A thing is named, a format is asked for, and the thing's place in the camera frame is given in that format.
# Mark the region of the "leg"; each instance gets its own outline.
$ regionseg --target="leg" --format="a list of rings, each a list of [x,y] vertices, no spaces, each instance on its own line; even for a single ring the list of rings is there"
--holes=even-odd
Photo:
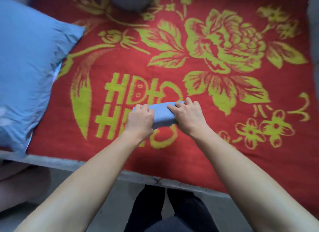
[[[0,181],[0,212],[45,194],[50,182],[46,167],[29,167]]]
[[[194,232],[218,232],[205,204],[192,192],[168,189],[175,216]]]
[[[164,199],[165,188],[145,185],[135,199],[124,232],[144,232],[148,227],[162,220]]]

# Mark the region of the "blue towel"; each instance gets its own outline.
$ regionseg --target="blue towel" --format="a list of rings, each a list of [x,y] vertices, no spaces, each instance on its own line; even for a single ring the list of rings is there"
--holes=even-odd
[[[159,103],[149,106],[149,109],[154,109],[154,123],[152,128],[169,127],[172,124],[177,124],[174,114],[167,108],[167,105],[175,105],[175,102]]]

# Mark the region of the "right hand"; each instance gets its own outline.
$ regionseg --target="right hand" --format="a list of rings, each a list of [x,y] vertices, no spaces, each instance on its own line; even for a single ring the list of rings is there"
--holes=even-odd
[[[186,135],[192,137],[198,131],[209,128],[197,101],[193,103],[190,98],[186,98],[185,103],[176,102],[175,106],[167,107],[174,113],[178,128]]]

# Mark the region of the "forearm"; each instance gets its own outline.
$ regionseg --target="forearm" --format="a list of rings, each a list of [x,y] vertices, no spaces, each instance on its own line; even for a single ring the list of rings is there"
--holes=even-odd
[[[194,134],[254,231],[318,231],[318,221],[275,180],[211,129]]]
[[[68,177],[17,231],[86,231],[138,142],[123,132]]]

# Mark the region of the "black pants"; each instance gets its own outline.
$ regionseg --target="black pants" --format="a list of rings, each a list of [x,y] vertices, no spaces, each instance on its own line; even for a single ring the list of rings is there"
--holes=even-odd
[[[168,189],[167,195],[178,217],[194,232],[218,232],[205,204],[192,192]],[[144,232],[162,220],[165,188],[145,185],[137,196],[124,232]]]

